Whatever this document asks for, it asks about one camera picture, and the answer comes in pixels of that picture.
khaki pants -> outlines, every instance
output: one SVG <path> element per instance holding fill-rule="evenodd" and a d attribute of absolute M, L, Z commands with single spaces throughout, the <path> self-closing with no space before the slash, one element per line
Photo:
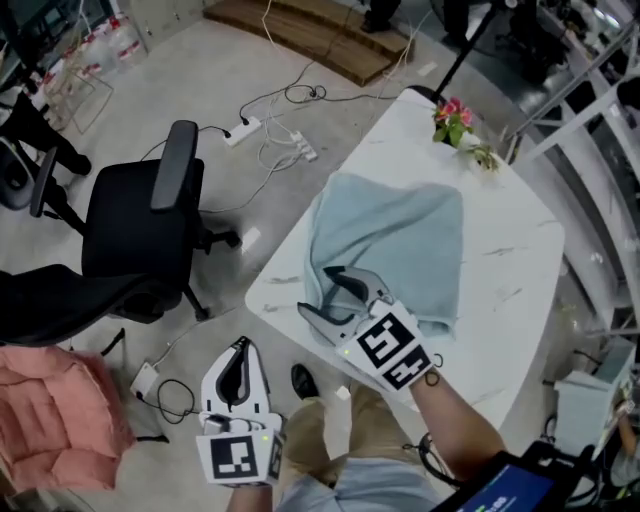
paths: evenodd
<path fill-rule="evenodd" d="M 324 405 L 319 398 L 307 398 L 285 427 L 279 490 L 281 493 L 298 478 L 311 475 L 333 486 L 347 458 L 380 457 L 406 462 L 424 469 L 413 450 L 405 450 L 411 440 L 404 433 L 384 398 L 355 383 L 351 386 L 351 436 L 349 453 L 330 460 L 324 444 Z"/>

chair wheel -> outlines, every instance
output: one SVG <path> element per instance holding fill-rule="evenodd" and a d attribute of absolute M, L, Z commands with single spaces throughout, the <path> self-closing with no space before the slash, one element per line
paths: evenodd
<path fill-rule="evenodd" d="M 238 233 L 232 233 L 227 236 L 226 242 L 227 245 L 233 249 L 242 243 L 242 239 L 238 236 Z"/>
<path fill-rule="evenodd" d="M 196 310 L 196 320 L 198 322 L 204 322 L 205 320 L 209 320 L 211 318 L 211 313 L 209 308 L 202 308 L 202 310 Z"/>

screen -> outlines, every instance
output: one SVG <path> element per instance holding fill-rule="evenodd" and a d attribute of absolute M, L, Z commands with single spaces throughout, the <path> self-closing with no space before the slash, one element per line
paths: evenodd
<path fill-rule="evenodd" d="M 553 487 L 553 480 L 507 464 L 458 512 L 531 512 Z"/>

plastic bottle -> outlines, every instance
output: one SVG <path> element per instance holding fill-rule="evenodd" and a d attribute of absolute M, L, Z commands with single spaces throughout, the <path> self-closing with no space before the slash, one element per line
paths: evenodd
<path fill-rule="evenodd" d="M 104 76 L 117 66 L 107 38 L 97 31 L 89 34 L 82 45 L 81 51 L 84 69 L 94 75 Z"/>
<path fill-rule="evenodd" d="M 142 38 L 129 18 L 123 14 L 109 19 L 109 47 L 115 54 L 121 70 L 138 65 L 147 57 Z"/>

white power strip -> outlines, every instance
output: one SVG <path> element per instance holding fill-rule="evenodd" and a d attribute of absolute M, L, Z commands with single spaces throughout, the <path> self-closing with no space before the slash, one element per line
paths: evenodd
<path fill-rule="evenodd" d="M 316 153 L 311 144 L 307 142 L 300 132 L 293 132 L 291 134 L 291 140 L 296 143 L 298 150 L 309 162 L 313 162 L 316 158 L 318 158 L 318 153 Z"/>
<path fill-rule="evenodd" d="M 222 140 L 224 140 L 228 146 L 233 147 L 236 144 L 240 144 L 252 133 L 258 131 L 261 126 L 262 123 L 258 119 L 256 119 L 255 117 L 250 117 L 249 124 L 240 123 L 229 132 L 231 134 L 231 137 L 223 137 Z"/>

